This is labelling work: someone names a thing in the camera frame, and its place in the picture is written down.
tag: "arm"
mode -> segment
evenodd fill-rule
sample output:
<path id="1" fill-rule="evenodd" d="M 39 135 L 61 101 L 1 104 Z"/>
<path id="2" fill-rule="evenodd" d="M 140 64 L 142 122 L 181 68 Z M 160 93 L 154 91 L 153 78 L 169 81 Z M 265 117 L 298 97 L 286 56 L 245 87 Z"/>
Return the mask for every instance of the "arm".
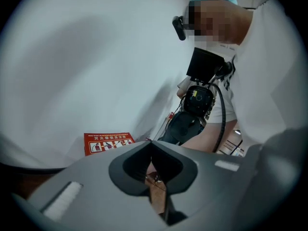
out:
<path id="1" fill-rule="evenodd" d="M 185 94 L 186 94 L 186 92 L 184 90 L 182 90 L 181 88 L 177 92 L 177 96 L 179 98 L 182 98 Z"/>
<path id="2" fill-rule="evenodd" d="M 223 145 L 227 140 L 236 123 L 237 120 L 229 121 L 226 123 L 225 132 L 222 137 L 220 146 Z M 185 142 L 182 147 L 203 152 L 213 152 L 214 146 L 220 133 L 220 128 L 221 123 L 207 123 L 204 130 L 199 135 Z"/>

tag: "white fabric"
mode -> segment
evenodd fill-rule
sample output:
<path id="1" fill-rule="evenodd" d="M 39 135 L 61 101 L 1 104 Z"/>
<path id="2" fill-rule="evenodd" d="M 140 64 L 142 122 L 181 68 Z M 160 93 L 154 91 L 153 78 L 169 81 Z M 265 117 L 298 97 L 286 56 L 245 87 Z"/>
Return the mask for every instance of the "white fabric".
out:
<path id="1" fill-rule="evenodd" d="M 256 9 L 237 50 L 229 90 L 219 84 L 226 119 L 237 119 L 243 146 L 307 126 L 307 65 L 301 38 L 283 7 L 269 0 Z M 221 123 L 218 95 L 208 122 Z"/>
<path id="2" fill-rule="evenodd" d="M 188 88 L 191 86 L 197 85 L 196 82 L 191 81 L 191 77 L 187 76 L 180 84 L 178 84 L 178 88 L 183 90 L 184 92 L 187 92 Z"/>

